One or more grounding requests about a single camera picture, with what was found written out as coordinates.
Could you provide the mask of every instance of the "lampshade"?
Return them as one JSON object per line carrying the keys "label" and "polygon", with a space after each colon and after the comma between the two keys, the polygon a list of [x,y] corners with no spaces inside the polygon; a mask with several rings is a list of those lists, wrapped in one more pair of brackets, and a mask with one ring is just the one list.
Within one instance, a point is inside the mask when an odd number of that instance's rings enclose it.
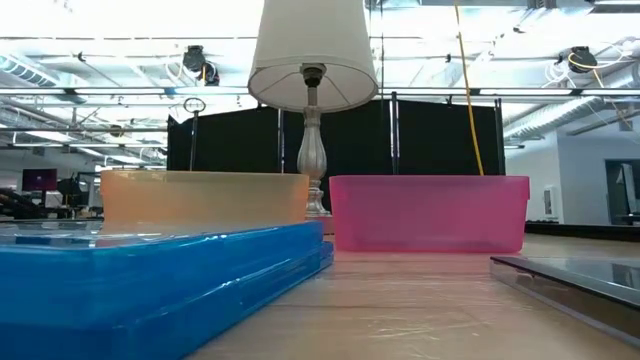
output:
{"label": "lampshade", "polygon": [[378,90],[362,0],[265,0],[249,79],[263,104],[295,112],[308,105],[303,63],[321,63],[322,112],[369,101]]}

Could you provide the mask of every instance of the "black curtain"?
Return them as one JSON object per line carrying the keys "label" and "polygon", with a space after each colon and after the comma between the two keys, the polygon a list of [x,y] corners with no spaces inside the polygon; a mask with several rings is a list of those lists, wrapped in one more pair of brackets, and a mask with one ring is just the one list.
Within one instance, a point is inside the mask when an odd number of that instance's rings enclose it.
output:
{"label": "black curtain", "polygon": [[[327,173],[320,189],[331,210],[329,178],[336,175],[391,175],[391,125],[388,101],[371,101],[355,109],[323,114],[320,132],[327,153]],[[297,173],[304,134],[302,114],[285,112],[284,170]]]}
{"label": "black curtain", "polygon": [[[193,120],[178,124],[169,118],[168,170],[188,170]],[[278,114],[259,108],[200,116],[196,171],[280,172]]]}
{"label": "black curtain", "polygon": [[[399,173],[478,175],[467,106],[399,101]],[[494,107],[474,106],[475,128],[487,175],[501,175],[501,124]]]}

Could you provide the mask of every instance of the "wooden table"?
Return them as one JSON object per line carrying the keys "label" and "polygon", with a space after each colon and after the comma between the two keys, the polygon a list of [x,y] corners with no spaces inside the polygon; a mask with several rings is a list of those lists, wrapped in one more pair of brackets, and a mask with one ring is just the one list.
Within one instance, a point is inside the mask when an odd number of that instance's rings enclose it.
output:
{"label": "wooden table", "polygon": [[[529,235],[524,255],[637,257],[633,243]],[[191,360],[640,359],[493,280],[487,255],[336,254]]]}

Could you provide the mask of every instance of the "lamp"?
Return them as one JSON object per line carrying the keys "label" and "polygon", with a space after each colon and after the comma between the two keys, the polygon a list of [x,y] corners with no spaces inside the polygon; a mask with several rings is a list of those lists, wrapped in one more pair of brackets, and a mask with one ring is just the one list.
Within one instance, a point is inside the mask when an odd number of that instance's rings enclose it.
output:
{"label": "lamp", "polygon": [[358,107],[378,91],[363,2],[265,0],[248,89],[263,104],[304,114],[298,171],[311,180],[307,216],[328,216],[320,115]]}

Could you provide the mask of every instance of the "silver lamp base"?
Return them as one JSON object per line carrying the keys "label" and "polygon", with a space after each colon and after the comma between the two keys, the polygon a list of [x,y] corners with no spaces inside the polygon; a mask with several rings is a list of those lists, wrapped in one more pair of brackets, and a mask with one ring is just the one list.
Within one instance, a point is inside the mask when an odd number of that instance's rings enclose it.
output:
{"label": "silver lamp base", "polygon": [[307,217],[328,217],[331,214],[322,206],[324,192],[320,180],[327,171],[327,154],[320,135],[320,108],[318,85],[327,71],[323,64],[303,64],[300,73],[307,84],[309,106],[304,109],[304,136],[298,153],[298,171],[309,176]]}

